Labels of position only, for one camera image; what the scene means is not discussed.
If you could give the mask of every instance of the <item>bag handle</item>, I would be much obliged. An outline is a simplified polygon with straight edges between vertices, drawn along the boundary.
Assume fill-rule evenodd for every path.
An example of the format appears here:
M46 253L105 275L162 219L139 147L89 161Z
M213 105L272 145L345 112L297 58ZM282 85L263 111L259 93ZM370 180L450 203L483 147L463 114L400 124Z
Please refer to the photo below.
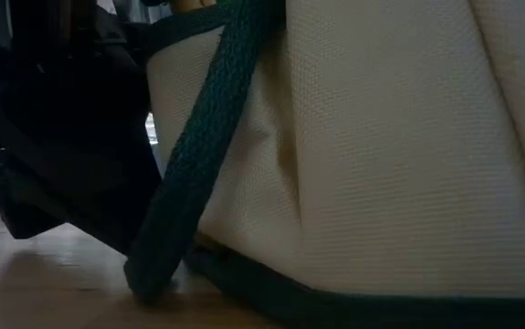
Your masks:
M191 247L244 110L257 57L285 21L284 0L236 0L164 179L124 265L142 302L156 302Z

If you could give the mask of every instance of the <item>bag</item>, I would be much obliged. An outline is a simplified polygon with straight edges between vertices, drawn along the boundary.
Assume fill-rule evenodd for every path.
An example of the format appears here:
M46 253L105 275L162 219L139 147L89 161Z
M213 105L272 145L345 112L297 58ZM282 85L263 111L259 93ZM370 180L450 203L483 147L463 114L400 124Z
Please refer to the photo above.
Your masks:
M125 266L288 327L525 326L525 3L236 0L151 27L166 173Z

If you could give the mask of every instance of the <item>floor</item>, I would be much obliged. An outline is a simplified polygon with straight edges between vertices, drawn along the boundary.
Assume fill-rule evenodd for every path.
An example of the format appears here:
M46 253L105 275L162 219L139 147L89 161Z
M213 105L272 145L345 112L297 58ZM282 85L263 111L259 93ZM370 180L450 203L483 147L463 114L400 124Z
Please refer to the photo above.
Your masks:
M159 306L142 308L124 261L69 225L14 240L0 221L0 329L277 328L184 267Z

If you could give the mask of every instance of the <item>wooden floor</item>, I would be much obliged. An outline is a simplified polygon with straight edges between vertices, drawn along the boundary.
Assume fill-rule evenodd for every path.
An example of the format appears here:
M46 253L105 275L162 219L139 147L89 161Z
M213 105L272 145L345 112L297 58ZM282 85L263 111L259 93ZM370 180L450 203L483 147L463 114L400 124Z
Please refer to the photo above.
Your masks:
M276 328L183 267L162 303L142 308L124 261L69 225L14 240L0 222L0 329Z

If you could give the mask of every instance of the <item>bag trim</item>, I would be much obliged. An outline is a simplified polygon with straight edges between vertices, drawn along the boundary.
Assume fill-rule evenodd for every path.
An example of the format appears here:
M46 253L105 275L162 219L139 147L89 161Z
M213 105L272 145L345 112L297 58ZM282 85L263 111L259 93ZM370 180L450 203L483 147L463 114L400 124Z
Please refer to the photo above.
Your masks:
M288 328L525 328L525 298L339 294L306 287L231 249L184 258L224 294Z
M231 3L209 5L152 24L142 42L147 60L177 42L225 25L231 16L231 8Z

